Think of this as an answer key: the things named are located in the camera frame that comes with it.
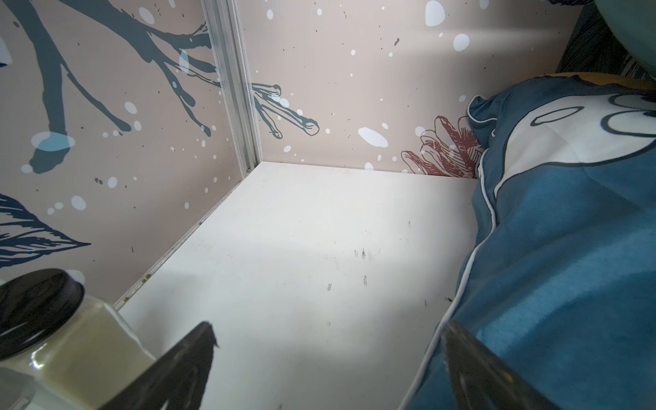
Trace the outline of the aluminium frame post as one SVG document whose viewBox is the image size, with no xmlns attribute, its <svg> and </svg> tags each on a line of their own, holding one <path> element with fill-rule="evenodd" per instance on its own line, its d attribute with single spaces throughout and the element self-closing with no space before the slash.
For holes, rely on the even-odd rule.
<svg viewBox="0 0 656 410">
<path fill-rule="evenodd" d="M 262 150 L 237 3 L 203 0 L 202 5 L 219 69 L 237 162 L 242 176 L 247 177 L 261 163 Z"/>
</svg>

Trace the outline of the blue cartoon pillow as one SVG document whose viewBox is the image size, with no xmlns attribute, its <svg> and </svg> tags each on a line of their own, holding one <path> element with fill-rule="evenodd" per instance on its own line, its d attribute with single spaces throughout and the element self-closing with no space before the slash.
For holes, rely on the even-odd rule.
<svg viewBox="0 0 656 410">
<path fill-rule="evenodd" d="M 654 83 L 542 76 L 467 118 L 476 244 L 401 407 L 456 408 L 456 321 L 560 408 L 654 408 Z"/>
</svg>

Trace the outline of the teal cat pillow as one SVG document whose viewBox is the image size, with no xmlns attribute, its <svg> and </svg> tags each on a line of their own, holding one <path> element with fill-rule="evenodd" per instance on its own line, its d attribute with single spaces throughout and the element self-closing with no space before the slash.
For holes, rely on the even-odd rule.
<svg viewBox="0 0 656 410">
<path fill-rule="evenodd" d="M 654 1 L 554 1 L 581 6 L 559 73 L 607 73 L 655 80 Z"/>
</svg>

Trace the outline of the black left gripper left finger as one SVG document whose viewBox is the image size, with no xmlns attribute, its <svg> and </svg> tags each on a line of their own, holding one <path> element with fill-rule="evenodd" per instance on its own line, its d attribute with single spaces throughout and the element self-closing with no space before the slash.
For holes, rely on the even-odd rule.
<svg viewBox="0 0 656 410">
<path fill-rule="evenodd" d="M 199 323 L 103 408 L 198 410 L 217 347 L 211 324 Z"/>
</svg>

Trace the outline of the glass jar black lid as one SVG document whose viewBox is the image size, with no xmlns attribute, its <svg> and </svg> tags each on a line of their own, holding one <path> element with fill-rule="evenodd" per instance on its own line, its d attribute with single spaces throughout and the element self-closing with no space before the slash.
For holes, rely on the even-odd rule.
<svg viewBox="0 0 656 410">
<path fill-rule="evenodd" d="M 114 307 L 64 270 L 1 286 L 1 367 L 74 408 L 100 408 L 155 361 Z"/>
</svg>

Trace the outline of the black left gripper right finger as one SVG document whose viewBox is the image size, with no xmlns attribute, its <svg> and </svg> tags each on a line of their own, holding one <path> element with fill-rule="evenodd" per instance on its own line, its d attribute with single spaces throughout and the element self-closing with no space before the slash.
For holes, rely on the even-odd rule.
<svg viewBox="0 0 656 410">
<path fill-rule="evenodd" d="M 458 322 L 449 321 L 442 342 L 457 408 L 558 408 Z"/>
</svg>

